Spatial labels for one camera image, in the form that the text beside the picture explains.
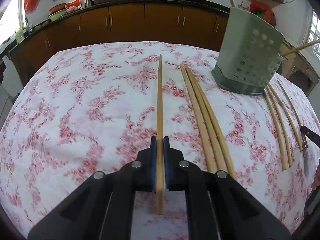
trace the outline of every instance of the floral tablecloth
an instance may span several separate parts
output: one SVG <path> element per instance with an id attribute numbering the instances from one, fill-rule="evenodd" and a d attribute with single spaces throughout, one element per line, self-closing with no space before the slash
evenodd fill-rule
<path id="1" fill-rule="evenodd" d="M 281 169 L 277 134 L 262 96 L 220 89 L 210 71 L 218 52 L 162 42 L 95 44 L 55 54 L 32 77 L 0 132 L 0 202 L 27 236 L 30 229 L 95 171 L 117 171 L 156 135 L 158 56 L 163 59 L 164 135 L 186 160 L 206 170 L 194 112 L 179 68 L 188 64 L 217 116 L 238 182 L 291 232 L 320 157 L 308 140 L 306 157 L 282 112 L 294 163 Z M 304 93 L 276 74 L 271 84 L 289 93 L 301 122 L 320 133 Z M 135 198 L 132 239 L 188 239 L 184 192 L 167 192 L 156 215 L 154 193 Z"/>

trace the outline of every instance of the table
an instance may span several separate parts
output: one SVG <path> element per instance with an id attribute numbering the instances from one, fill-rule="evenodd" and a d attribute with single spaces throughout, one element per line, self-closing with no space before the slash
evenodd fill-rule
<path id="1" fill-rule="evenodd" d="M 0 201 L 27 236 L 30 229 L 95 171 L 117 171 L 156 135 L 158 56 L 163 60 L 164 135 L 186 160 L 206 170 L 194 112 L 181 75 L 188 64 L 217 116 L 238 182 L 291 232 L 320 157 L 308 140 L 303 158 L 283 114 L 293 166 L 282 171 L 277 134 L 262 96 L 220 89 L 210 71 L 218 52 L 162 42 L 95 44 L 58 52 L 32 77 L 0 132 Z M 280 80 L 306 125 L 319 121 L 303 92 L 276 74 L 271 84 L 298 123 Z M 154 193 L 136 194 L 132 239 L 188 239 L 183 192 L 167 192 L 156 215 Z"/>

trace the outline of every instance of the red floral pattern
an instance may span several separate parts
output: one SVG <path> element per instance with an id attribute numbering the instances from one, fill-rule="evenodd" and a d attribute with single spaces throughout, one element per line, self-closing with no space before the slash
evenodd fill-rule
<path id="1" fill-rule="evenodd" d="M 294 163 L 282 171 L 277 134 L 263 97 L 220 89 L 210 73 L 218 52 L 145 41 L 58 52 L 12 107 L 0 132 L 0 201 L 24 236 L 92 173 L 117 171 L 149 147 L 151 136 L 156 135 L 159 54 L 164 135 L 169 136 L 171 147 L 207 170 L 182 63 L 189 66 L 211 103 L 238 182 L 291 232 L 300 225 L 319 149 L 308 141 L 303 157 L 285 122 Z M 289 92 L 303 124 L 320 133 L 303 92 L 276 74 L 271 85 L 288 107 L 277 80 Z M 187 240 L 186 222 L 183 192 L 166 193 L 163 216 L 156 215 L 154 193 L 138 192 L 131 239 Z"/>

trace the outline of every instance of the utensil holder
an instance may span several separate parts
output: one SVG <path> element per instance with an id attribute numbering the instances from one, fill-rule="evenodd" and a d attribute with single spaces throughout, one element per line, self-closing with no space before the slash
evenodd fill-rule
<path id="1" fill-rule="evenodd" d="M 225 90 L 261 95 L 282 60 L 283 35 L 251 12 L 231 8 L 212 76 Z"/>

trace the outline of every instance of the tablecloth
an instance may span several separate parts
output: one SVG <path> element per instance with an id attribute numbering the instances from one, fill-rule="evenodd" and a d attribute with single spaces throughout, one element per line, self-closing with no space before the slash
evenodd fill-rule
<path id="1" fill-rule="evenodd" d="M 217 116 L 237 181 L 293 232 L 320 157 L 308 140 L 304 158 L 284 116 L 294 163 L 282 171 L 277 134 L 262 96 L 220 89 L 210 71 L 218 52 L 162 42 L 95 44 L 56 53 L 32 77 L 0 132 L 0 201 L 27 236 L 30 229 L 95 171 L 110 173 L 136 158 L 156 135 L 158 56 L 163 59 L 164 135 L 206 171 L 201 138 L 180 71 L 187 64 Z M 298 123 L 320 133 L 301 89 L 276 74 L 271 84 Z M 137 193 L 132 239 L 188 239 L 183 192 L 167 192 L 156 215 L 154 193 Z"/>

